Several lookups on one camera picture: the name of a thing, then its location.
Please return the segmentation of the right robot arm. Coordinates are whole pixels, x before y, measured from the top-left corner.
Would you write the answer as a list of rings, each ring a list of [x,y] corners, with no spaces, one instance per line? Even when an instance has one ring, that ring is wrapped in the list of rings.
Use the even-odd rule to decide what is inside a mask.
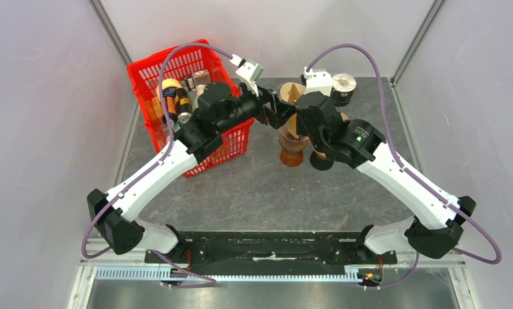
[[[385,136],[369,122],[361,119],[344,120],[332,98],[320,92],[302,95],[295,103],[297,132],[310,139],[314,153],[312,166],[326,171],[335,162],[348,165],[386,188],[407,206],[413,216],[389,225],[370,225],[362,233],[362,241],[355,245],[356,258],[372,263],[381,254],[395,251],[416,251],[433,259],[440,259],[459,242],[465,219],[457,210],[470,216],[475,201],[443,193],[452,204],[433,196],[420,183],[420,172],[409,171],[410,164],[399,166],[391,154]]]

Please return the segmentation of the red plastic basket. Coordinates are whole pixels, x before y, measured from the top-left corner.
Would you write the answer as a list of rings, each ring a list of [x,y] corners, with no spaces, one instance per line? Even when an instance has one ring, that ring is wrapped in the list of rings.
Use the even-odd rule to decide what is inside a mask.
[[[127,67],[133,85],[133,93],[137,97],[144,117],[145,128],[157,153],[166,146],[168,133],[166,126],[162,122],[162,107],[156,101],[156,87],[162,63],[173,50],[174,48],[171,47],[159,51],[145,59],[133,62]],[[164,76],[166,79],[182,80],[201,70],[208,70],[211,81],[227,83],[232,94],[235,97],[239,96],[239,89],[234,85],[230,74],[224,68],[222,60],[216,52],[206,48],[197,46],[187,47],[176,52],[167,63]],[[202,163],[184,173],[183,177],[194,177],[246,153],[250,126],[253,123],[254,119],[251,118],[223,133],[223,145]]]

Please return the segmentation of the light wooden ring holder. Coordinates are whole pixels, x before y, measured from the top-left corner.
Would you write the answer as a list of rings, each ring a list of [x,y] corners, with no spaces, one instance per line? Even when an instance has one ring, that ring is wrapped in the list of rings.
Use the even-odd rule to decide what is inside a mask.
[[[328,160],[327,154],[324,152],[324,144],[321,140],[314,138],[311,140],[314,153],[321,159]]]

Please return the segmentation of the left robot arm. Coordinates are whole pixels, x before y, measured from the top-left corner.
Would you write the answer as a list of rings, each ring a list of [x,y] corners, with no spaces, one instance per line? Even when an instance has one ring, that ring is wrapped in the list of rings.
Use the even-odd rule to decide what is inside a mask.
[[[209,84],[198,98],[198,108],[167,139],[164,149],[122,183],[88,194],[91,223],[115,254],[146,247],[159,251],[170,263],[181,261],[185,245],[175,231],[138,224],[141,211],[172,181],[220,148],[223,133],[252,118],[278,129],[296,112],[271,89],[257,87],[251,92],[244,83],[239,88],[241,95],[235,97],[228,84]]]

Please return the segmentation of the amber glass carafe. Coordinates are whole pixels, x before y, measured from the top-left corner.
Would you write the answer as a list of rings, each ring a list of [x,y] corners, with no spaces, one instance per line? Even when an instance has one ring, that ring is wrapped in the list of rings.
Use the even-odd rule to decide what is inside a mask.
[[[280,161],[287,167],[297,167],[303,162],[303,151],[308,145],[308,138],[294,139],[281,136],[279,144],[282,150],[279,155]]]

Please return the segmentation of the clear pink plastic cone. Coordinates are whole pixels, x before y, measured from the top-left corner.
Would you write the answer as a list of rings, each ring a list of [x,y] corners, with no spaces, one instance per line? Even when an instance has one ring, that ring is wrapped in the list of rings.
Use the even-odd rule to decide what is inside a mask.
[[[279,130],[279,144],[291,151],[301,151],[308,145],[308,137],[294,133],[292,124],[285,124]]]

